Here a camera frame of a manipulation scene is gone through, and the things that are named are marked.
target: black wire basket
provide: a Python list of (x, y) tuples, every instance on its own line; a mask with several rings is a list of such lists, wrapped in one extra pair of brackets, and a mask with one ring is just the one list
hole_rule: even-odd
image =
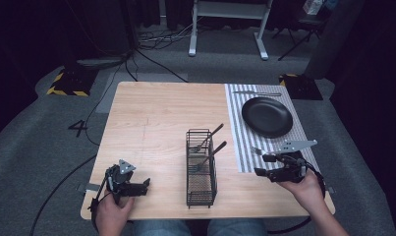
[(212, 206), (215, 201), (216, 169), (211, 133), (206, 129), (191, 129), (186, 133), (187, 205)]

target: person's leg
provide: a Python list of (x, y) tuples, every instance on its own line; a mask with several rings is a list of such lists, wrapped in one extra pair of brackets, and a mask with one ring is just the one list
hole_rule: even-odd
[(135, 236), (191, 236), (189, 227), (184, 220), (136, 220), (134, 221)]
[(257, 218), (212, 219), (207, 227), (209, 236), (266, 235), (264, 221)]

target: knife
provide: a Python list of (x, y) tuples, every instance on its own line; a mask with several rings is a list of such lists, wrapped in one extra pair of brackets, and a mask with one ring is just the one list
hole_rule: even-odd
[(254, 95), (268, 95), (268, 96), (281, 96), (281, 92), (258, 92), (253, 90), (233, 91), (237, 94), (254, 94)]

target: black chair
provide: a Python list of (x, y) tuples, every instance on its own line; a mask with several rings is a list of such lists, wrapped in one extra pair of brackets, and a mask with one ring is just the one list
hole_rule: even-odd
[[(322, 7), (317, 15), (308, 15), (300, 4), (290, 4), (289, 11), (289, 19), (287, 20), (286, 28), (288, 29), (288, 32), (295, 45), (287, 50), (280, 58), (278, 58), (279, 61), (295, 50), (303, 42), (309, 42), (313, 34), (320, 39), (320, 33), (324, 30), (326, 22), (330, 17), (330, 12), (328, 12), (329, 10), (327, 10), (325, 7)], [(295, 42), (295, 39), (292, 35), (292, 30), (305, 30), (308, 32), (308, 34), (298, 42)]]

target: white metal stand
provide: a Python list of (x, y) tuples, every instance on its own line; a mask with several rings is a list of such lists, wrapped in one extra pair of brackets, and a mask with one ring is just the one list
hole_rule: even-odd
[(268, 59), (262, 42), (262, 34), (264, 33), (265, 24), (267, 23), (269, 4), (245, 4), (245, 3), (226, 3), (226, 2), (205, 2), (195, 0), (193, 27), (191, 35), (191, 44), (189, 55), (196, 56), (197, 40), (198, 40), (198, 16), (202, 17), (224, 17), (224, 18), (242, 18), (261, 20), (259, 32), (255, 32), (255, 42), (258, 46), (259, 54), (262, 60)]

